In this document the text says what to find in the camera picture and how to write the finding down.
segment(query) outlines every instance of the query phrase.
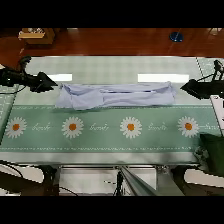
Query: towel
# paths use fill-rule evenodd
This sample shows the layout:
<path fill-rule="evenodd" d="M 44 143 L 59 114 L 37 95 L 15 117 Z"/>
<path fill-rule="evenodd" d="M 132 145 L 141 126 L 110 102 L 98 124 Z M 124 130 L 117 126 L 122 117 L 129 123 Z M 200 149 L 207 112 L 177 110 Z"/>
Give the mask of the towel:
<path fill-rule="evenodd" d="M 174 103 L 170 82 L 125 85 L 62 84 L 57 108 L 87 110 L 95 107 L 151 106 Z"/>

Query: dark green bag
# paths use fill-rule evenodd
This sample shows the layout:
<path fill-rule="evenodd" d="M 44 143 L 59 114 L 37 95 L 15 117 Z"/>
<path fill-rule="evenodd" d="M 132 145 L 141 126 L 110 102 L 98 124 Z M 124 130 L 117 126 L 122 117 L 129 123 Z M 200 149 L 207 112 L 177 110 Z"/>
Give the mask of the dark green bag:
<path fill-rule="evenodd" d="M 201 134 L 200 139 L 209 154 L 207 159 L 209 173 L 224 177 L 224 137 Z"/>

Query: white daisy print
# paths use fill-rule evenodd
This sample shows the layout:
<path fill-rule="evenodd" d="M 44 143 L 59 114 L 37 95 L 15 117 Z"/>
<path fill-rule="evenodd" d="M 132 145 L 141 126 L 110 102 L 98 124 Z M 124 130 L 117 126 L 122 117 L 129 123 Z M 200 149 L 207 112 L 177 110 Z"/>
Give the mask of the white daisy print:
<path fill-rule="evenodd" d="M 142 130 L 140 121 L 134 117 L 126 117 L 123 119 L 120 127 L 120 131 L 123 131 L 123 135 L 130 139 L 139 136 L 141 134 L 140 131 Z"/>
<path fill-rule="evenodd" d="M 78 117 L 69 117 L 63 122 L 62 131 L 66 138 L 75 138 L 82 134 L 83 121 Z"/>
<path fill-rule="evenodd" d="M 5 129 L 6 135 L 8 135 L 9 138 L 17 138 L 23 134 L 23 131 L 26 130 L 26 127 L 27 125 L 25 119 L 21 117 L 15 117 L 7 124 Z"/>
<path fill-rule="evenodd" d="M 179 127 L 179 131 L 182 131 L 182 135 L 189 138 L 197 135 L 199 130 L 198 124 L 194 118 L 186 116 L 179 119 L 177 127 Z"/>

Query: flower center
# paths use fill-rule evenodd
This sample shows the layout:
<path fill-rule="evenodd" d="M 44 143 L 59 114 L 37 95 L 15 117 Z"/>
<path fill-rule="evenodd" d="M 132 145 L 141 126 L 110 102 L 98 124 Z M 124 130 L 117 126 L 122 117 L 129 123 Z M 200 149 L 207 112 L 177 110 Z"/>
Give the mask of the flower center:
<path fill-rule="evenodd" d="M 17 130 L 19 130 L 19 124 L 14 124 L 14 125 L 12 126 L 12 129 L 13 129 L 13 131 L 17 131 Z"/>
<path fill-rule="evenodd" d="M 192 129 L 192 124 L 186 123 L 185 128 L 190 131 Z"/>
<path fill-rule="evenodd" d="M 133 124 L 128 124 L 128 130 L 133 131 L 135 129 L 135 126 Z"/>
<path fill-rule="evenodd" d="M 69 125 L 69 129 L 70 129 L 71 131 L 75 131 L 75 129 L 76 129 L 76 124 L 70 124 L 70 125 Z"/>

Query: reddish brown floor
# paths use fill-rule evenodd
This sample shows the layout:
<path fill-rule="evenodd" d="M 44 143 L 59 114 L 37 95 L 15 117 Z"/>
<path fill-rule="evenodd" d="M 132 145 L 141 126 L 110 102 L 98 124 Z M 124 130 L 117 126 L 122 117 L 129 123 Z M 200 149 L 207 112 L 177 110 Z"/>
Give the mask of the reddish brown floor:
<path fill-rule="evenodd" d="M 163 55 L 224 57 L 224 29 L 79 28 L 62 30 L 50 46 L 28 46 L 14 37 L 0 38 L 0 64 L 15 67 L 22 55 Z M 184 40 L 172 42 L 179 31 Z"/>

